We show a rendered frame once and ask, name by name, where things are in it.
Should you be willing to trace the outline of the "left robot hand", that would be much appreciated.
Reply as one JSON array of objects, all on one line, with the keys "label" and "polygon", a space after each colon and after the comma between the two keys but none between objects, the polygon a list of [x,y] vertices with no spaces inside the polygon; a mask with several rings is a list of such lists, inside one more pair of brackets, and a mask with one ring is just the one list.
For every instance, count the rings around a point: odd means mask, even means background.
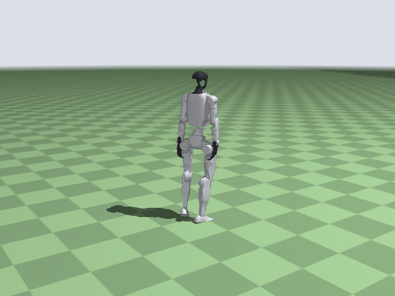
[{"label": "left robot hand", "polygon": [[184,157],[182,157],[182,155],[181,155],[181,149],[180,149],[180,143],[181,143],[181,137],[178,137],[178,141],[177,141],[177,143],[178,143],[178,145],[177,145],[177,155],[180,157],[180,158],[184,158]]}]

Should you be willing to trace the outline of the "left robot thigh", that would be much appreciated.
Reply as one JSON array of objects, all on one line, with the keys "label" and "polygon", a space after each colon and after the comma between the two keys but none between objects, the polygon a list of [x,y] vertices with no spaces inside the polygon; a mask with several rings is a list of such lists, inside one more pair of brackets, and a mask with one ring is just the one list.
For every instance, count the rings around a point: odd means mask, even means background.
[{"label": "left robot thigh", "polygon": [[188,146],[189,139],[186,138],[182,140],[180,143],[180,149],[182,150],[183,158],[183,172],[185,172],[185,182],[189,182],[192,180],[193,174],[191,172],[191,164],[192,164],[192,156],[193,156],[193,148]]}]

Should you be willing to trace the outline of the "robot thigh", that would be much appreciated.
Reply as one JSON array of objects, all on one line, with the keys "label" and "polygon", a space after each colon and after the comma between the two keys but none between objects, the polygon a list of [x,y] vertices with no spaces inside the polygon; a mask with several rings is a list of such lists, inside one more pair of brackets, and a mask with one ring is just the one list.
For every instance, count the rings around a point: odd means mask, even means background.
[{"label": "robot thigh", "polygon": [[186,138],[182,140],[180,143],[180,149],[182,150],[183,158],[183,172],[185,172],[185,182],[189,182],[192,180],[193,174],[191,172],[191,164],[192,164],[192,156],[193,156],[193,148],[188,146],[189,139]]},{"label": "robot thigh", "polygon": [[205,154],[205,157],[204,157],[204,177],[201,177],[198,180],[198,185],[200,187],[202,187],[202,182],[205,179],[208,179],[211,183],[217,163],[216,155],[211,160],[208,160],[212,156],[212,151],[213,151],[212,143],[208,141],[203,141],[201,146],[202,146],[202,151]]}]

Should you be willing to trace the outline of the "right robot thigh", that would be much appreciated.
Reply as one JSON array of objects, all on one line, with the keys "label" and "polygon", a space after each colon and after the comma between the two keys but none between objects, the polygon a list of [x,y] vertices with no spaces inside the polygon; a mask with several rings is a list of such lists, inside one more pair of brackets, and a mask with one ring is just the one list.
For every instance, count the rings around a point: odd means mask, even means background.
[{"label": "right robot thigh", "polygon": [[204,177],[201,177],[198,180],[198,185],[200,187],[202,187],[202,182],[205,179],[208,179],[211,183],[217,163],[216,155],[211,160],[208,160],[212,156],[212,151],[213,151],[212,143],[208,141],[203,141],[201,146],[202,146],[202,151],[205,154],[205,157],[204,157]]}]

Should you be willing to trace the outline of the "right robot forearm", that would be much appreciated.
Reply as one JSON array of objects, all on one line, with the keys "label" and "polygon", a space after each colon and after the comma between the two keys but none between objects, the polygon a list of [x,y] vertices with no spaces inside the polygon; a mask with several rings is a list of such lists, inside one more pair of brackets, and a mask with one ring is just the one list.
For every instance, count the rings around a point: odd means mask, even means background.
[{"label": "right robot forearm", "polygon": [[216,141],[217,145],[219,145],[219,143],[220,143],[220,141],[218,140],[219,139],[219,135],[218,135],[219,127],[218,126],[219,126],[219,119],[216,118],[215,126],[212,126],[211,130],[212,130],[212,143],[213,143],[213,141]]}]

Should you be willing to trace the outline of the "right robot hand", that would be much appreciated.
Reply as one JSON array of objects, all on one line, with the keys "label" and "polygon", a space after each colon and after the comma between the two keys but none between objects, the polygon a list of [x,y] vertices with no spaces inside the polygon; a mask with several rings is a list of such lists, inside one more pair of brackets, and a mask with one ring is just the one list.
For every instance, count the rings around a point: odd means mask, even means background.
[{"label": "right robot hand", "polygon": [[218,145],[217,145],[217,142],[216,141],[213,141],[213,143],[212,143],[212,147],[213,147],[213,151],[212,151],[212,156],[211,156],[211,158],[210,159],[208,159],[208,160],[211,160],[212,158],[214,158],[214,156],[217,154],[217,148],[218,148]]}]

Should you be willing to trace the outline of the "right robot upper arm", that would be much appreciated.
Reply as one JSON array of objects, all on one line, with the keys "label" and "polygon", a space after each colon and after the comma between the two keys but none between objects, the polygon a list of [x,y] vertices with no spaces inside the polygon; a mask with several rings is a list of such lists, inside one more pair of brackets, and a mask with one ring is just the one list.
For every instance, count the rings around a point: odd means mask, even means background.
[{"label": "right robot upper arm", "polygon": [[209,104],[209,113],[210,113],[210,119],[209,119],[209,123],[211,125],[215,125],[215,120],[217,118],[217,103],[218,103],[218,99],[216,96],[211,96],[211,95],[207,95],[206,96],[206,101]]}]

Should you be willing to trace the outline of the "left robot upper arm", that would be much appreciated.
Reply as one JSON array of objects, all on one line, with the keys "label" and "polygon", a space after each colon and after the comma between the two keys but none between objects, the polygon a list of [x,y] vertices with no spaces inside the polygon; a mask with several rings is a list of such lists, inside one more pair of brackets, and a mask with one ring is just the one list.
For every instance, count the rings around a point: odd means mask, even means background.
[{"label": "left robot upper arm", "polygon": [[186,106],[186,99],[187,99],[187,95],[188,94],[183,94],[181,96],[181,117],[180,117],[180,121],[181,122],[188,122],[187,119],[187,106]]}]

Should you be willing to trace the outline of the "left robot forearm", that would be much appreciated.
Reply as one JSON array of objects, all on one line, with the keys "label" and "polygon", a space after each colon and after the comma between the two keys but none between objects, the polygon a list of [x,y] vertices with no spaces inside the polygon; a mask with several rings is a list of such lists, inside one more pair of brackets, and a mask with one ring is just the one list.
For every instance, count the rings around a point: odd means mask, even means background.
[{"label": "left robot forearm", "polygon": [[[182,141],[182,140],[184,140],[186,124],[185,124],[185,123],[182,123],[182,122],[179,120],[178,126],[179,126],[179,129],[178,129],[178,137],[181,137],[181,141]],[[177,140],[178,140],[178,137],[177,137]]]}]

